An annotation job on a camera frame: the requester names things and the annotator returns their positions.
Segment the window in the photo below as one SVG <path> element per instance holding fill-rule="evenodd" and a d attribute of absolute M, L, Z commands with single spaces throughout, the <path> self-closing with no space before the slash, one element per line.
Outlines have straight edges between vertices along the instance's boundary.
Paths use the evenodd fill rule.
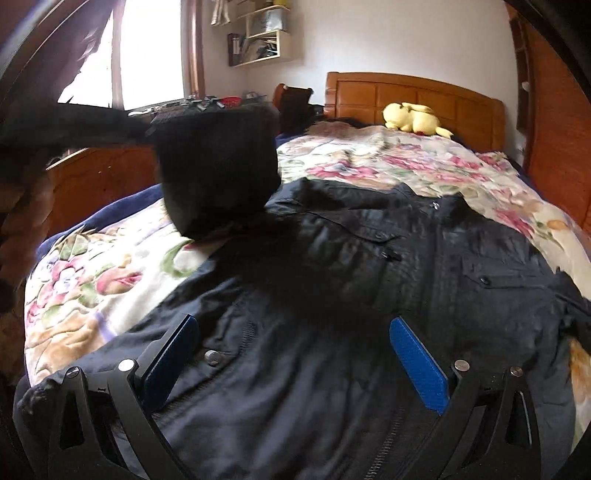
<path fill-rule="evenodd" d="M 204 96 L 200 1 L 120 1 L 61 103 L 131 110 Z"/>

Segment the wooden chair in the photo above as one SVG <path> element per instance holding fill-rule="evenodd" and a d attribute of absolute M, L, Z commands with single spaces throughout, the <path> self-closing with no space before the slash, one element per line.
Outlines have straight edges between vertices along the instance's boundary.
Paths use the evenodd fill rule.
<path fill-rule="evenodd" d="M 280 133 L 294 132 L 315 115 L 315 107 L 311 105 L 314 90 L 287 86 L 280 83 L 273 92 L 273 107 L 280 113 Z"/>

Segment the floral fleece blanket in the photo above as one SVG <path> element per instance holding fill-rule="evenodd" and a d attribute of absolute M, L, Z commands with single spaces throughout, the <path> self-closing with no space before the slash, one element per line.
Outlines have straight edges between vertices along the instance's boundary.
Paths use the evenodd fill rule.
<path fill-rule="evenodd" d="M 431 199 L 462 196 L 471 211 L 524 235 L 550 267 L 590 291 L 590 240 L 545 201 L 501 152 L 475 153 L 437 136 L 322 122 L 279 149 L 280 175 Z M 24 358 L 32 384 L 141 320 L 211 255 L 172 225 L 157 186 L 69 224 L 45 242 L 25 288 Z"/>

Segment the white wall shelf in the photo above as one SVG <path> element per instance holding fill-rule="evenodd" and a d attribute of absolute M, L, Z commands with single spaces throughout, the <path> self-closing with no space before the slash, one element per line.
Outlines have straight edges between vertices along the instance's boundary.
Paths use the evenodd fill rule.
<path fill-rule="evenodd" d="M 211 26 L 228 26 L 228 65 L 290 59 L 290 1 L 212 1 Z"/>

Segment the wooden louvered wardrobe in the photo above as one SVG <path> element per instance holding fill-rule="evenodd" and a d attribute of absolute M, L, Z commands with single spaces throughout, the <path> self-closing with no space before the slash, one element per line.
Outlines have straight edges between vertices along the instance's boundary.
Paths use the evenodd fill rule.
<path fill-rule="evenodd" d="M 542 196 L 590 231 L 590 102 L 551 44 L 511 4 L 524 169 Z"/>

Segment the long wooden desk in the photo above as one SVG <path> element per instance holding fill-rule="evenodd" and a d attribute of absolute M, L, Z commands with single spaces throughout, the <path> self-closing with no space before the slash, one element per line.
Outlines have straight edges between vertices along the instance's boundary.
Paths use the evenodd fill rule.
<path fill-rule="evenodd" d="M 262 99 L 242 99 L 239 107 L 264 104 Z M 235 108 L 225 108 L 218 98 L 177 100 L 132 110 L 130 116 L 151 122 L 176 114 Z M 158 182 L 155 153 L 148 147 L 82 149 L 53 163 L 48 173 L 54 186 L 49 235 Z"/>

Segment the black jacket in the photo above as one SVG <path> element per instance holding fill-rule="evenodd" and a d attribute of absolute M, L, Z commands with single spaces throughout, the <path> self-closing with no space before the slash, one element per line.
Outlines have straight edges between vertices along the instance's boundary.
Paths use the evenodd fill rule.
<path fill-rule="evenodd" d="M 148 147 L 178 233 L 211 255 L 141 320 L 37 384 L 1 394 L 1 475 L 50 479 L 66 371 L 138 358 L 186 315 L 198 339 L 152 418 L 192 479 L 401 479 L 433 430 L 390 341 L 401 317 L 479 370 L 523 370 L 541 477 L 590 475 L 590 291 L 520 232 L 431 199 L 280 175 L 270 105 L 142 121 L 59 103 L 1 122 L 1 307 L 24 308 L 49 235 L 48 168 Z"/>

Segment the yellow plush toy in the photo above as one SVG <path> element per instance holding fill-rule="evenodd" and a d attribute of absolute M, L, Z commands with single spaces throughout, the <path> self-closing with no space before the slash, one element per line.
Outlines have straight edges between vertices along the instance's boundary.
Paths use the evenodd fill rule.
<path fill-rule="evenodd" d="M 425 105 L 391 103 L 384 108 L 383 117 L 388 129 L 427 136 L 439 135 L 448 139 L 453 136 L 450 130 L 441 126 L 434 111 Z"/>

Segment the red bowl on desk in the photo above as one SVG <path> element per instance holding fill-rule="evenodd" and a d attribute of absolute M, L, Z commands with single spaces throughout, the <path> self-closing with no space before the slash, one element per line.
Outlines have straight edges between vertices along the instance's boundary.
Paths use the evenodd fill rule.
<path fill-rule="evenodd" d="M 221 104 L 225 108 L 235 108 L 242 104 L 242 98 L 238 96 L 228 96 L 221 98 Z"/>

